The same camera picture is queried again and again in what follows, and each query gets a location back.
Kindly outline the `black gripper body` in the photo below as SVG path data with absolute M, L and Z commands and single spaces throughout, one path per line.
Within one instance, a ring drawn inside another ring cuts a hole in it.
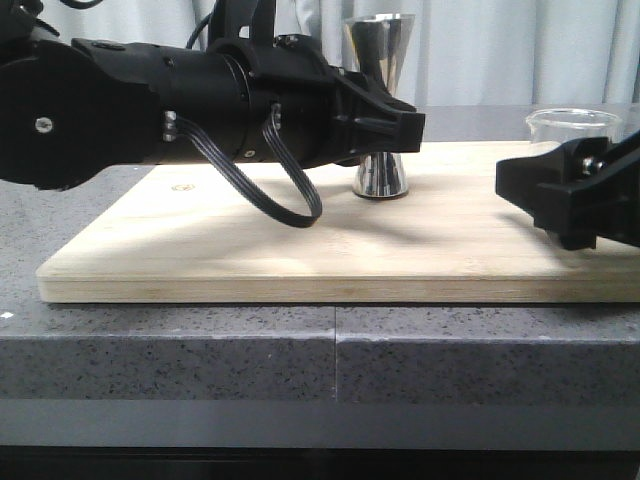
M 595 219 L 600 223 L 589 247 L 596 247 L 597 237 L 638 247 L 639 131 L 605 146 L 589 160 L 589 173 L 598 180 Z
M 348 166 L 369 149 L 372 136 L 358 137 L 358 121 L 371 109 L 370 79 L 328 64 L 319 44 L 304 35 L 254 39 L 218 37 L 208 54 L 230 72 L 218 81 L 219 94 L 207 133 L 235 162 L 273 162 L 262 135 L 272 109 L 279 109 L 283 143 L 303 168 L 331 163 Z

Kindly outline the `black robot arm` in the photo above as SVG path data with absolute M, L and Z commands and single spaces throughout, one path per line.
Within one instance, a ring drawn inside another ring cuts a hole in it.
M 203 51 L 148 43 L 64 43 L 39 1 L 1 5 L 1 176 L 76 187 L 120 164 L 192 162 L 168 124 L 189 120 L 238 163 L 272 163 L 262 134 L 281 108 L 303 168 L 416 152 L 425 117 L 359 72 L 328 64 L 306 35 L 276 35 L 272 1 L 220 1 Z

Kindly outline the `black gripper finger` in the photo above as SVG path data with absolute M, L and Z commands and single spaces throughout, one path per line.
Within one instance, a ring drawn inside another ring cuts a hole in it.
M 536 144 L 532 156 L 496 164 L 495 192 L 531 215 L 534 226 L 544 230 L 558 246 L 566 250 L 593 249 L 596 234 L 572 224 L 571 215 L 577 209 L 571 205 L 571 193 L 587 178 L 583 161 L 610 145 L 607 137 Z
M 333 71 L 332 152 L 413 153 L 420 150 L 425 115 L 391 96 L 374 78 Z

